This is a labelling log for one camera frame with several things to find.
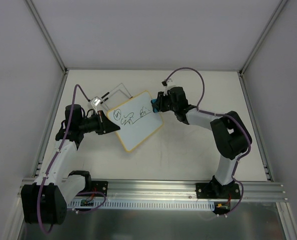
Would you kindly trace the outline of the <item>blue whiteboard eraser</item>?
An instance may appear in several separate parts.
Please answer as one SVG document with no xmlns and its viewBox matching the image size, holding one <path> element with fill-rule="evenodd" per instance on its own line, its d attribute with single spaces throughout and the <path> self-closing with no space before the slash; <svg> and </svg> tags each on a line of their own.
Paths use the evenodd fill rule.
<svg viewBox="0 0 297 240">
<path fill-rule="evenodd" d="M 154 113 L 158 113 L 159 112 L 159 106 L 157 104 L 157 99 L 156 98 L 152 99 L 150 102 L 151 102 L 151 106 L 152 106 L 152 111 Z"/>
</svg>

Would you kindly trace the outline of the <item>yellow framed whiteboard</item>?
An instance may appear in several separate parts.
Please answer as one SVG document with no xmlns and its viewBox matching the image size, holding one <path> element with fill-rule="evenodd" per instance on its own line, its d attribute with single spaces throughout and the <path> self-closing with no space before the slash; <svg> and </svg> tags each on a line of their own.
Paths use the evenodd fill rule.
<svg viewBox="0 0 297 240">
<path fill-rule="evenodd" d="M 116 135 L 128 153 L 164 124 L 161 114 L 153 111 L 151 100 L 152 96 L 146 90 L 106 113 L 107 118 L 120 127 Z"/>
</svg>

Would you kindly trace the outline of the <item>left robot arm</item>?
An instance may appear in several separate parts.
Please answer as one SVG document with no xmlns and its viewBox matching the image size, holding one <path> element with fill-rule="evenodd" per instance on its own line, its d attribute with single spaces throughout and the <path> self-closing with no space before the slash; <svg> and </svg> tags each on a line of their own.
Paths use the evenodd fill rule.
<svg viewBox="0 0 297 240">
<path fill-rule="evenodd" d="M 91 174 L 85 170 L 73 170 L 67 180 L 62 181 L 84 135 L 104 135 L 120 130 L 102 110 L 87 117 L 79 104 L 71 104 L 66 106 L 64 114 L 48 167 L 33 183 L 22 187 L 20 194 L 26 223 L 61 225 L 73 198 L 77 194 L 86 196 L 93 189 Z"/>
</svg>

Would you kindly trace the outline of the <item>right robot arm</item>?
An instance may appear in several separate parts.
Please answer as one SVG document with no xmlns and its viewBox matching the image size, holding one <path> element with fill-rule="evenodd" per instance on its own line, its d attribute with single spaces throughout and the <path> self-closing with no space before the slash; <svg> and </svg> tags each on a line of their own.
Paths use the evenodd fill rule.
<svg viewBox="0 0 297 240">
<path fill-rule="evenodd" d="M 201 189 L 208 198 L 227 198 L 232 190 L 234 175 L 239 161 L 251 150 L 252 137 L 235 111 L 220 114 L 199 109 L 189 104 L 184 89 L 173 87 L 151 100 L 152 109 L 157 112 L 172 111 L 177 120 L 186 125 L 199 126 L 212 132 L 220 160 L 210 182 Z"/>
</svg>

